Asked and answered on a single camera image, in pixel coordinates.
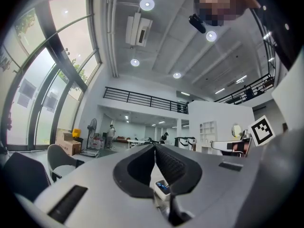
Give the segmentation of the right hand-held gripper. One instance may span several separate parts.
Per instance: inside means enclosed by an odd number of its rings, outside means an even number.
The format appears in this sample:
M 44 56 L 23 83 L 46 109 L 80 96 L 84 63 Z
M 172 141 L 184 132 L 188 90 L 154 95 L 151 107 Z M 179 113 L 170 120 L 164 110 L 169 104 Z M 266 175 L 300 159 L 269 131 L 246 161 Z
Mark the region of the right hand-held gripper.
M 276 136 L 265 115 L 242 132 L 239 125 L 234 125 L 232 133 L 234 137 L 239 133 L 239 140 L 211 141 L 211 148 L 225 156 L 247 156 L 251 147 L 264 145 Z

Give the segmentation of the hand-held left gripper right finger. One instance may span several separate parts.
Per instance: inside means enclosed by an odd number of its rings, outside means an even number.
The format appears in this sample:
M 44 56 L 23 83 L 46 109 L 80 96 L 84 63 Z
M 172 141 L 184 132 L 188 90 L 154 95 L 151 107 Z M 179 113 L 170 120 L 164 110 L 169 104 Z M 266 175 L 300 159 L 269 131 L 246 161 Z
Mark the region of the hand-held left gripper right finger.
M 156 164 L 167 181 L 171 195 L 188 194 L 202 177 L 200 165 L 168 147 L 155 145 Z

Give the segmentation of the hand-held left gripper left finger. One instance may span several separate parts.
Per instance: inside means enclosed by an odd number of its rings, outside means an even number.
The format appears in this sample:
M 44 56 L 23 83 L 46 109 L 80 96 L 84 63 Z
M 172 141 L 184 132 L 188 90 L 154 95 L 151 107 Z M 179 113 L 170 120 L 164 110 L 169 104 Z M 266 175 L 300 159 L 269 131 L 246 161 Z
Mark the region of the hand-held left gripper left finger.
M 151 173 L 155 165 L 155 146 L 143 146 L 136 153 L 119 161 L 113 170 L 117 186 L 133 198 L 153 198 L 150 188 Z

